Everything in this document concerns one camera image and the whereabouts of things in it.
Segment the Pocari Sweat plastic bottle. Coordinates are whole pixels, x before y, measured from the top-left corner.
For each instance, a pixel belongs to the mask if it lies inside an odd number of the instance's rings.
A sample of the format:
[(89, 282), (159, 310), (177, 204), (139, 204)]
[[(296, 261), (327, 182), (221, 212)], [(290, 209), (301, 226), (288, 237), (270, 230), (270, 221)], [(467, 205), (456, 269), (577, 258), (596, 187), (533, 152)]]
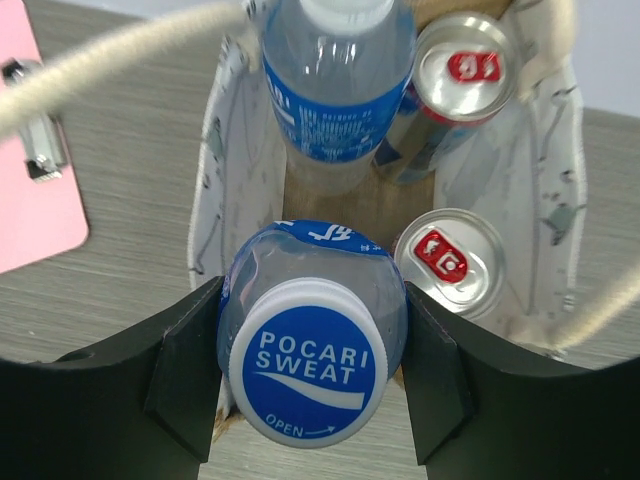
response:
[(279, 1), (262, 58), (288, 167), (322, 195), (367, 175), (409, 83), (416, 25), (403, 1)]

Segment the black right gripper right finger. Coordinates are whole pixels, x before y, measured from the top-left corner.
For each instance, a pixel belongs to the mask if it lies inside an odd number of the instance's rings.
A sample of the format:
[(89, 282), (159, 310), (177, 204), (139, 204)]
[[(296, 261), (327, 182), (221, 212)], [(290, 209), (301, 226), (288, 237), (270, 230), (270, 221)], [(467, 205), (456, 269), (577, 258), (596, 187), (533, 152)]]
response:
[(517, 346), (407, 288), (402, 360), (430, 480), (635, 479), (639, 362), (590, 370)]

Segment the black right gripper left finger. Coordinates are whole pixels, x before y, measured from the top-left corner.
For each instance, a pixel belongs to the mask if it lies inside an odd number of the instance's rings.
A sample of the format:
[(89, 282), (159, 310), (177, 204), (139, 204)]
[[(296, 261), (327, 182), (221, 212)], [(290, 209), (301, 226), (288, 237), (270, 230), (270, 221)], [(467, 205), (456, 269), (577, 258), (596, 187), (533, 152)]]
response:
[(194, 479), (208, 460), (221, 372), (222, 279), (100, 342), (1, 363), (5, 479)]

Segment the burlap canvas tote bag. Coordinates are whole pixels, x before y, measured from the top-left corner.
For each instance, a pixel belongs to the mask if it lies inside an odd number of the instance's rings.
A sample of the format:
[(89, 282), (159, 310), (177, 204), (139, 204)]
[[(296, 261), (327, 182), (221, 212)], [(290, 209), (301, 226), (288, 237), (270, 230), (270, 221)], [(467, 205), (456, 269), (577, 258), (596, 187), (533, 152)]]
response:
[[(500, 301), (485, 317), (468, 321), (507, 341), (554, 354), (592, 336), (638, 297), (639, 271), (632, 268), (598, 300), (574, 306), (587, 193), (582, 106), (569, 67), (572, 2), (515, 1), (493, 18), (516, 48), (514, 95), (425, 178), (407, 185), (381, 178), (373, 165), (378, 147), (366, 177), (338, 195), (305, 187), (288, 167), (262, 58), (263, 33), (277, 2), (202, 5), (87, 44), (2, 95), (1, 133), (15, 136), (41, 115), (55, 117), (68, 97), (108, 75), (220, 31), (189, 234), (195, 286), (214, 277), (224, 284), (241, 247), (277, 221), (348, 227), (394, 261), (394, 242), (416, 218), (458, 208), (488, 221), (503, 242)], [(414, 284), (401, 277), (407, 292)]]

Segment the small water bottle blue cap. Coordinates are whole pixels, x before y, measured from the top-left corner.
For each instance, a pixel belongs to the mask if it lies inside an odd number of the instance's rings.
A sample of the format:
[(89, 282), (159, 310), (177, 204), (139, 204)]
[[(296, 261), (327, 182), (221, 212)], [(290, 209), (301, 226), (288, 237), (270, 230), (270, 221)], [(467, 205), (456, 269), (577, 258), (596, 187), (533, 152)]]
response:
[(225, 277), (217, 353), (230, 395), (265, 437), (294, 448), (360, 430), (398, 370), (408, 335), (401, 274), (348, 227), (277, 221)]

